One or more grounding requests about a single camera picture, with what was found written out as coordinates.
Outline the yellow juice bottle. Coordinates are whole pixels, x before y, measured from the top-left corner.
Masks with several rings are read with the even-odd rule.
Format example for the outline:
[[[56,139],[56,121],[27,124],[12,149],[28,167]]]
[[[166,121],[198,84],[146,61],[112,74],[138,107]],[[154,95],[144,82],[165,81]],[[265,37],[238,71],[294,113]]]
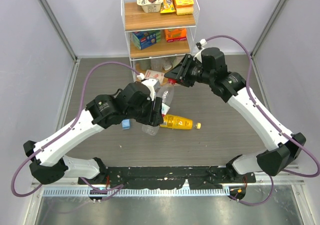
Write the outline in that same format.
[[[200,122],[195,122],[192,119],[166,114],[163,117],[163,123],[159,125],[161,128],[168,128],[173,130],[199,130],[202,127]]]

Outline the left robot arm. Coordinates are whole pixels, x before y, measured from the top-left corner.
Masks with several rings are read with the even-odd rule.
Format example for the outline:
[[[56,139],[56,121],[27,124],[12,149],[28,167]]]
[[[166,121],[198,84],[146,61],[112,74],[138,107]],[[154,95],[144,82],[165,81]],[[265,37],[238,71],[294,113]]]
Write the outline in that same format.
[[[32,176],[42,185],[61,178],[85,178],[90,184],[102,184],[108,169],[100,158],[72,158],[66,154],[87,138],[126,119],[156,127],[163,122],[162,100],[156,96],[159,81],[148,78],[131,82],[115,94],[101,94],[89,102],[80,114],[50,137],[27,141],[24,151],[31,156]]]

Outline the red bottle cap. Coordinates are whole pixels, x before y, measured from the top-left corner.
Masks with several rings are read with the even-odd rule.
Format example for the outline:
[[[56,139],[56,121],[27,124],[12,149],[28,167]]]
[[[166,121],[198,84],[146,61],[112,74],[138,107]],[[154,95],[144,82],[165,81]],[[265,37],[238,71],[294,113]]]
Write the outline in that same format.
[[[170,84],[175,84],[176,83],[176,81],[174,80],[174,79],[168,79],[168,83],[170,83]]]

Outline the clear red-label water bottle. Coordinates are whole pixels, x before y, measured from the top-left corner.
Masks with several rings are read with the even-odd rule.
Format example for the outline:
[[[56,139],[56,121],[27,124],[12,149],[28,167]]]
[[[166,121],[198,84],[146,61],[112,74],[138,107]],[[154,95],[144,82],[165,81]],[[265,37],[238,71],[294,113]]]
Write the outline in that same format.
[[[158,119],[156,121],[156,126],[143,125],[142,131],[148,135],[155,136],[160,128],[160,125],[164,123],[164,116],[168,113],[171,108],[171,103],[174,98],[176,81],[174,79],[167,79],[167,82],[158,89],[156,92],[156,100],[159,106],[157,111],[159,112]]]

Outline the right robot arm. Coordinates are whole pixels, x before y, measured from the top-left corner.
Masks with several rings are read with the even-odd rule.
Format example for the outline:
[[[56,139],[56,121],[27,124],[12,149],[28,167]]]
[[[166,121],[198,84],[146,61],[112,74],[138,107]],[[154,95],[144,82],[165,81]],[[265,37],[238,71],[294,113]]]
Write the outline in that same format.
[[[251,125],[266,150],[239,155],[227,164],[226,178],[238,182],[250,172],[265,172],[276,176],[300,154],[306,137],[292,133],[260,103],[245,79],[237,72],[228,71],[225,55],[217,47],[204,48],[196,56],[186,54],[179,64],[165,73],[165,78],[184,87],[196,82],[209,85],[211,91],[234,108]]]

